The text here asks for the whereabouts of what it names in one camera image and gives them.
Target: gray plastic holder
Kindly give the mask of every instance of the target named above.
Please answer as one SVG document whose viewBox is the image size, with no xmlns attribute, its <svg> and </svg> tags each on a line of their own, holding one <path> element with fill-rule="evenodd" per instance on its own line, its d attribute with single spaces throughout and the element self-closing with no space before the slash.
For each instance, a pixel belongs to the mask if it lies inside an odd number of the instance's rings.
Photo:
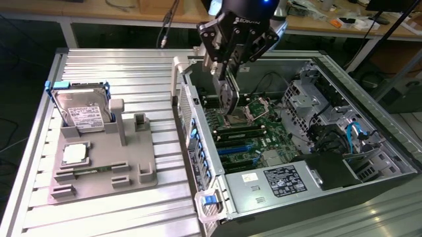
<svg viewBox="0 0 422 237">
<path fill-rule="evenodd" d="M 157 184 L 149 120 L 145 114 L 121 120 L 121 99 L 109 100 L 109 110 L 116 120 L 104 124 L 104 131 L 78 133 L 75 127 L 59 129 L 47 204 L 106 196 Z M 86 142 L 87 164 L 79 166 L 77 163 L 70 169 L 62 167 L 63 146 Z"/>
</svg>

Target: robotic arm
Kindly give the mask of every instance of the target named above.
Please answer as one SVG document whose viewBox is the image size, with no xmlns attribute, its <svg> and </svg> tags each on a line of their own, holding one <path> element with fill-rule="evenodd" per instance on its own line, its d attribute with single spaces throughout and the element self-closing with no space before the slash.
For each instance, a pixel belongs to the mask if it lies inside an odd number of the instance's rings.
<svg viewBox="0 0 422 237">
<path fill-rule="evenodd" d="M 206 50 L 204 63 L 212 61 L 206 66 L 224 114 L 230 114 L 238 100 L 238 66 L 254 62 L 278 40 L 269 26 L 270 19 L 284 23 L 277 5 L 278 0 L 222 0 L 214 19 L 197 25 Z"/>
</svg>

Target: barcode sticker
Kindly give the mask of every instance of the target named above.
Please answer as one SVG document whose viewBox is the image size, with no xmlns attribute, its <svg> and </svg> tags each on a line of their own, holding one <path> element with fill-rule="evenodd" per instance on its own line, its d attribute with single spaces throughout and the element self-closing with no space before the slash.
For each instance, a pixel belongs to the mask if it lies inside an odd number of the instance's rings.
<svg viewBox="0 0 422 237">
<path fill-rule="evenodd" d="M 102 127 L 102 116 L 98 106 L 67 108 L 77 129 Z"/>
</svg>

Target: workbench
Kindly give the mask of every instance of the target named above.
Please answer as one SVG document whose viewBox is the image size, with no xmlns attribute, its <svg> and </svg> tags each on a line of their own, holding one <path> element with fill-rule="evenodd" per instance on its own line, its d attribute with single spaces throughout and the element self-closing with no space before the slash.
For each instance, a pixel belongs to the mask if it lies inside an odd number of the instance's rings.
<svg viewBox="0 0 422 237">
<path fill-rule="evenodd" d="M 316 0 L 311 0 L 311 2 L 316 7 L 320 5 Z M 137 1 L 132 0 L 132 3 L 138 6 Z M 347 2 L 347 0 L 336 0 L 335 4 L 352 11 L 357 9 L 361 15 L 365 14 L 364 8 Z M 173 17 L 172 26 L 176 28 L 194 28 L 196 23 L 213 19 L 213 16 L 208 15 L 200 0 L 185 0 L 184 10 L 185 13 L 182 15 Z M 320 12 L 328 18 L 336 17 L 333 12 Z M 0 14 L 7 19 L 57 22 L 69 48 L 77 48 L 71 23 L 160 27 L 162 20 L 162 15 L 141 14 L 138 7 L 129 8 L 128 12 L 124 12 L 108 6 L 104 0 L 85 0 L 83 3 L 65 2 L 62 0 L 2 0 L 0 1 Z M 369 32 L 367 36 L 369 40 L 349 64 L 347 71 L 352 71 L 356 68 L 380 37 L 389 29 L 395 19 L 392 17 L 387 17 L 387 19 L 391 23 L 380 25 L 377 30 Z M 327 21 L 316 21 L 311 17 L 289 15 L 286 21 L 286 34 L 336 38 L 363 38 L 365 34 L 365 30 L 359 31 L 355 28 L 337 29 Z M 422 41 L 422 36 L 416 36 L 399 26 L 388 39 Z"/>
<path fill-rule="evenodd" d="M 150 119 L 157 185 L 137 192 L 46 204 L 61 118 L 43 93 L 1 221 L 1 237 L 200 236 L 169 101 L 172 57 L 194 53 L 186 49 L 70 49 L 55 54 L 49 81 L 105 80 L 110 97 L 124 99 L 122 118 L 145 113 Z M 420 181 L 417 176 L 361 205 L 257 236 L 419 236 Z"/>
</svg>

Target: power supply label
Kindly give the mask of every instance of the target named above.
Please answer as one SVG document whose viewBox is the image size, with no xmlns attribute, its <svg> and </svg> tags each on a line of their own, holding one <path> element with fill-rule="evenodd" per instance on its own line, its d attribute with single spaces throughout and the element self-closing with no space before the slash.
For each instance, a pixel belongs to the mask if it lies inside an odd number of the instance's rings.
<svg viewBox="0 0 422 237">
<path fill-rule="evenodd" d="M 67 108 L 77 129 L 102 127 L 102 117 L 98 106 Z"/>
<path fill-rule="evenodd" d="M 277 198 L 307 191 L 294 166 L 268 169 L 262 173 Z"/>
</svg>

